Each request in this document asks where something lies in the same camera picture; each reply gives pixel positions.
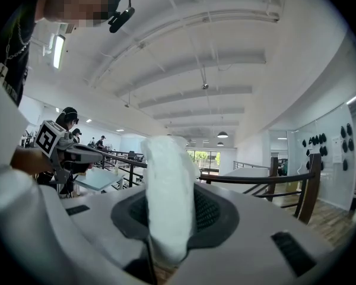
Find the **white plastic package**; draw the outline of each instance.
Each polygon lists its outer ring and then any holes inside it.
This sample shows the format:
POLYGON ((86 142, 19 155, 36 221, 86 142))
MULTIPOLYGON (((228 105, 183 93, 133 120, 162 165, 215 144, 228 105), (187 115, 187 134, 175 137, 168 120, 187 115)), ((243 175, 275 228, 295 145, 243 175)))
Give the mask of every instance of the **white plastic package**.
POLYGON ((163 265, 177 265, 186 256, 187 241, 195 231, 193 186, 200 171, 186 152, 186 143, 173 136, 141 143, 148 161, 144 181, 152 256, 163 265))

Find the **railing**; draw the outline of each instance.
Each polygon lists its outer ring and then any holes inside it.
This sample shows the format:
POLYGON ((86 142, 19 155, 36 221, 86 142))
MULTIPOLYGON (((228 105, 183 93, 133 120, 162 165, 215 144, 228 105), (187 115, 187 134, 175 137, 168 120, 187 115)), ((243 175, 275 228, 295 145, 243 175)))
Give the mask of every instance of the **railing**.
POLYGON ((264 166, 259 166, 257 164, 248 164, 248 163, 242 163, 240 161, 233 161, 233 170, 239 169, 239 168, 245 168, 245 167, 252 167, 252 168, 267 168, 269 167, 264 167, 264 166))
MULTIPOLYGON (((146 163, 129 160, 126 159, 123 154, 124 152, 118 152, 116 155, 113 153, 104 153, 103 159, 100 165, 96 165, 97 167, 101 167, 102 169, 108 169, 108 167, 114 167, 117 161, 122 163, 126 163, 129 165, 129 170, 125 168, 119 168, 125 172, 129 173, 129 179, 124 179, 128 181, 128 187, 131 188, 133 185, 139 185, 138 183, 133 181, 134 176, 138 176, 139 178, 143 178, 142 175, 134 172, 134 167, 147 168, 148 165, 146 163)), ((270 175, 267 178, 239 178, 233 176, 217 176, 217 175, 204 175, 201 174, 199 179, 206 181, 207 184, 211 184, 211 182, 225 182, 225 183, 234 183, 234 184, 249 184, 253 185, 250 189, 244 191, 245 194, 257 189, 252 193, 255 197, 258 198, 266 198, 268 201, 272 202, 273 198, 276 197, 286 197, 289 195, 299 195, 298 202, 288 205, 283 205, 281 208, 289 208, 295 207, 294 217, 301 220, 303 223, 307 224, 312 215, 315 202, 317 200, 317 194, 319 190, 320 183, 320 154, 311 154, 310 155, 310 171, 309 173, 295 176, 277 176, 277 168, 278 168, 278 159, 276 157, 271 158, 271 166, 269 168, 270 175), (294 192, 285 192, 275 194, 275 185, 277 183, 287 183, 287 182, 302 182, 300 191, 294 192), (262 195, 258 195, 261 191, 265 190, 262 195)))

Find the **ceiling light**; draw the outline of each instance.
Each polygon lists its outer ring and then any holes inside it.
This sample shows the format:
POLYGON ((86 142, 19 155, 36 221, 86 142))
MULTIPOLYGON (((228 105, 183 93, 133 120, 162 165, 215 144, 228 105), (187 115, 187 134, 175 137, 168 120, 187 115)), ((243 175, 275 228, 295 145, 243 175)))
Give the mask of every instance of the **ceiling light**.
POLYGON ((228 134, 225 133, 224 131, 221 131, 219 134, 218 134, 218 138, 227 138, 228 137, 228 134))
POLYGON ((59 69, 59 66, 61 65, 61 56, 62 56, 64 43, 65 43, 65 38, 61 35, 58 35, 57 40, 55 42, 54 61, 53 61, 53 66, 57 69, 59 69))
POLYGON ((356 96, 353 97, 353 98, 351 98, 351 99, 349 99, 349 100, 347 101, 347 104, 349 105, 350 103, 354 102, 355 100, 356 100, 356 96))

